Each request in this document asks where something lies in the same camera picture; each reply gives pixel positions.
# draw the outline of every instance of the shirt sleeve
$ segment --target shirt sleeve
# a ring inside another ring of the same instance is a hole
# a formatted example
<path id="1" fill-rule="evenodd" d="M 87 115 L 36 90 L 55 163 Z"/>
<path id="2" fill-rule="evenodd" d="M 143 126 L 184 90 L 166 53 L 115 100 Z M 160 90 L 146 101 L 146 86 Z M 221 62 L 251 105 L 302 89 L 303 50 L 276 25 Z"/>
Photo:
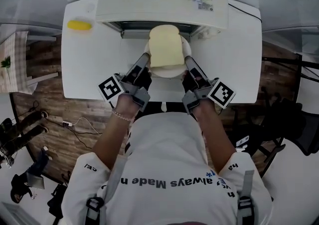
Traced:
<path id="1" fill-rule="evenodd" d="M 220 171 L 219 176 L 228 180 L 236 186 L 237 193 L 243 189 L 244 176 L 247 170 L 254 170 L 251 198 L 254 202 L 255 215 L 258 215 L 258 224 L 268 224 L 272 214 L 272 200 L 266 189 L 257 168 L 250 155 L 244 152 L 234 153 L 228 160 L 225 167 Z"/>
<path id="2" fill-rule="evenodd" d="M 87 200 L 96 196 L 109 176 L 110 170 L 94 152 L 81 155 L 77 159 L 61 205 L 68 225 L 85 223 Z"/>

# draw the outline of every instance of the bread slice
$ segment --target bread slice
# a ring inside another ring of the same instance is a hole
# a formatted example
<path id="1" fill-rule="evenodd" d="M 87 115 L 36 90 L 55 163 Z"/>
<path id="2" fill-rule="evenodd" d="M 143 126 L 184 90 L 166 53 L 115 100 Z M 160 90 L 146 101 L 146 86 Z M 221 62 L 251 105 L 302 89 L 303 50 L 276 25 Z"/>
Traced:
<path id="1" fill-rule="evenodd" d="M 184 65 L 181 36 L 173 25 L 160 25 L 150 31 L 151 68 Z"/>

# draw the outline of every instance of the white table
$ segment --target white table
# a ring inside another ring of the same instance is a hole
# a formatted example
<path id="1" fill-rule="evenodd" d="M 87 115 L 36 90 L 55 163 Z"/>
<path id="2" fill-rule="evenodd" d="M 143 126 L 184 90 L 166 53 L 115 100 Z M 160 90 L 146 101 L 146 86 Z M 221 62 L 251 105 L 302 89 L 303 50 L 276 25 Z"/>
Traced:
<path id="1" fill-rule="evenodd" d="M 66 6 L 62 29 L 62 81 L 66 98 L 101 100 L 97 86 L 113 73 L 126 73 L 143 54 L 147 40 L 122 39 L 120 34 L 94 21 L 98 0 L 80 0 Z M 260 17 L 258 9 L 229 2 Z M 73 19 L 92 23 L 89 31 L 67 28 Z M 258 19 L 229 8 L 229 28 L 208 40 L 192 40 L 193 58 L 211 79 L 221 78 L 237 94 L 233 103 L 257 99 L 262 33 Z M 151 101 L 181 102 L 179 79 L 152 78 Z"/>

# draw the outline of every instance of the hand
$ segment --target hand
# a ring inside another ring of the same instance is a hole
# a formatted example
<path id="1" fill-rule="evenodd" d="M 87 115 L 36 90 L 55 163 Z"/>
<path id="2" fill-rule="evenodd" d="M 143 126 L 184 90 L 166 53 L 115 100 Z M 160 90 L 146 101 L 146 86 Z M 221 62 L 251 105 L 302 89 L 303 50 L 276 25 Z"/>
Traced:
<path id="1" fill-rule="evenodd" d="M 118 102 L 115 107 L 115 112 L 125 118 L 132 119 L 139 112 L 140 106 L 133 102 L 132 96 L 128 94 L 119 95 Z"/>
<path id="2" fill-rule="evenodd" d="M 209 99 L 200 100 L 199 105 L 192 110 L 192 113 L 197 119 L 202 119 L 209 115 L 215 115 L 217 114 L 215 103 Z"/>

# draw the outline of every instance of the white plate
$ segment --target white plate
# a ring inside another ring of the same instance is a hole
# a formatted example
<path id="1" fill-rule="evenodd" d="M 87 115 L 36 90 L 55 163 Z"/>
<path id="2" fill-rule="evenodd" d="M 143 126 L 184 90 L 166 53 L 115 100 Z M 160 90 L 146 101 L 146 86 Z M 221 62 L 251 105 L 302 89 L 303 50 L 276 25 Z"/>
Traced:
<path id="1" fill-rule="evenodd" d="M 187 40 L 181 37 L 183 55 L 191 56 L 191 48 Z M 149 43 L 146 44 L 144 52 L 150 54 L 150 46 Z M 158 68 L 150 68 L 151 72 L 155 75 L 163 78 L 173 78 L 179 76 L 184 73 L 186 70 L 186 65 L 177 65 L 177 66 L 165 66 L 165 67 L 158 67 Z"/>

